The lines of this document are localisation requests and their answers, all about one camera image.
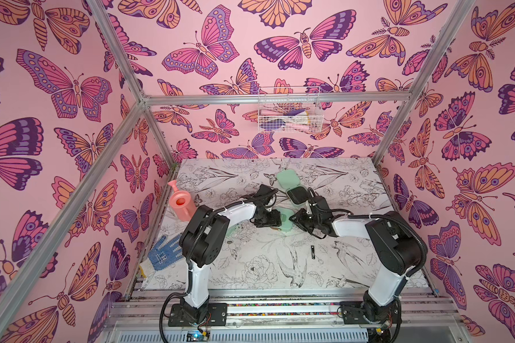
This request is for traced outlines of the green nail clipper case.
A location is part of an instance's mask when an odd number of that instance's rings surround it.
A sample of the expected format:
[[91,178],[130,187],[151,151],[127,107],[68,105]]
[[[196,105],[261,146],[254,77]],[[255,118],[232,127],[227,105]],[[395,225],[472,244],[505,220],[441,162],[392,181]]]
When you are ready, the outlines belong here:
[[235,233],[235,231],[238,230],[239,228],[240,228],[239,224],[229,227],[227,229],[226,237],[231,237]]

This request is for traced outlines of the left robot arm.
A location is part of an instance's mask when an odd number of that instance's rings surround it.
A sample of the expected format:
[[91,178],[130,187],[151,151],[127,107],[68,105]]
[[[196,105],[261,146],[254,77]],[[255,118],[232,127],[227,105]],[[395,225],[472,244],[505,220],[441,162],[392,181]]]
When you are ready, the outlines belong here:
[[260,185],[257,192],[219,209],[201,205],[180,237],[180,247],[187,263],[187,285],[183,300],[198,310],[208,302],[210,265],[222,250],[227,231],[241,222],[257,228],[277,227],[281,214],[273,209],[278,189]]

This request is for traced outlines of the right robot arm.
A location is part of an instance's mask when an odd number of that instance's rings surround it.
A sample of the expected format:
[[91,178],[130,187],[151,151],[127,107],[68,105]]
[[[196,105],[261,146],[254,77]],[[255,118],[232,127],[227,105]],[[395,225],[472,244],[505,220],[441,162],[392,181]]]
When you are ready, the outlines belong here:
[[365,303],[386,307],[399,298],[408,279],[424,265],[427,247],[422,238],[395,211],[386,214],[354,214],[333,209],[312,188],[296,187],[288,198],[298,210],[290,221],[319,239],[357,237],[371,241],[381,268],[364,298]]

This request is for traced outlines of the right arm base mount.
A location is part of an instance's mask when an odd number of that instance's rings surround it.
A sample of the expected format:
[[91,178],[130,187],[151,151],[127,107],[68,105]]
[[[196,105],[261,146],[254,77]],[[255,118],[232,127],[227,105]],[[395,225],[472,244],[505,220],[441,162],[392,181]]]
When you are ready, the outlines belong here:
[[338,312],[344,324],[389,326],[389,324],[401,323],[401,311],[396,301],[392,301],[384,307],[368,300],[341,302]]

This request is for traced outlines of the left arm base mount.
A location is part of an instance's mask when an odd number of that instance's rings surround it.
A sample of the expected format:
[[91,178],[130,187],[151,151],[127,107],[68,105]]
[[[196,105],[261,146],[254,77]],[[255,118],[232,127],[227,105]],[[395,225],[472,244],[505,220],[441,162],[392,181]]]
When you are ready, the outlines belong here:
[[226,303],[204,303],[199,308],[191,307],[186,303],[174,304],[170,314],[168,327],[224,327],[227,324]]

